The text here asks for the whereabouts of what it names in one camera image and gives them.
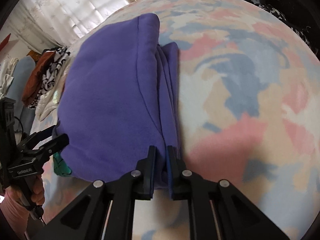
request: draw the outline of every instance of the curtain fold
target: curtain fold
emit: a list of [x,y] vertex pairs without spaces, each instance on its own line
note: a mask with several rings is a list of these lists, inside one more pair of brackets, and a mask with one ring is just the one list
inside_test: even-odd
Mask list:
[[[15,11],[21,8],[27,11],[27,21],[14,13],[10,16],[10,26],[14,34],[33,50],[39,51],[53,44],[70,46],[112,13],[135,1],[138,0],[20,0]],[[21,27],[23,22],[39,35],[38,41],[30,31]]]

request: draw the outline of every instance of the bed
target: bed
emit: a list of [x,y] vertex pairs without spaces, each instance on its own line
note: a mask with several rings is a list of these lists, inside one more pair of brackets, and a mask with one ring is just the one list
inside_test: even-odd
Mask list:
[[[301,239],[320,210],[320,62],[285,24],[243,0],[140,0],[110,16],[70,48],[52,91],[50,114],[31,132],[57,123],[68,70],[81,44],[103,26],[153,12],[161,45],[180,49],[179,118],[185,161],[205,179],[228,179],[290,239]],[[44,166],[49,222],[89,182]],[[137,201],[134,240],[189,238],[185,202],[157,190]]]

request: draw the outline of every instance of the purple folded garment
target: purple folded garment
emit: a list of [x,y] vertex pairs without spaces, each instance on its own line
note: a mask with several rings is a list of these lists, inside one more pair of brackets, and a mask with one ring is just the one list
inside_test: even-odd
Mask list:
[[144,14],[97,31],[82,45],[58,108],[61,156],[72,175],[119,179],[158,148],[155,186],[166,187],[166,146],[179,148],[178,47],[158,45],[159,19]]

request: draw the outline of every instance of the white wall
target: white wall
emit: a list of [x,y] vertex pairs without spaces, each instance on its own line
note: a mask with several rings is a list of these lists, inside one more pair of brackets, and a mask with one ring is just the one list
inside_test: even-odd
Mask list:
[[[0,43],[11,33],[7,24],[4,24],[0,30]],[[18,57],[19,59],[25,57],[30,49],[20,41],[15,35],[11,34],[8,44],[0,51],[0,64],[5,59]]]

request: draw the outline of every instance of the green fabric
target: green fabric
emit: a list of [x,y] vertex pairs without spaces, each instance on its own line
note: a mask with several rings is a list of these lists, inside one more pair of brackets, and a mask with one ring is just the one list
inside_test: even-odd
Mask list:
[[71,177],[72,170],[62,159],[60,153],[53,155],[53,170],[54,173],[61,177]]

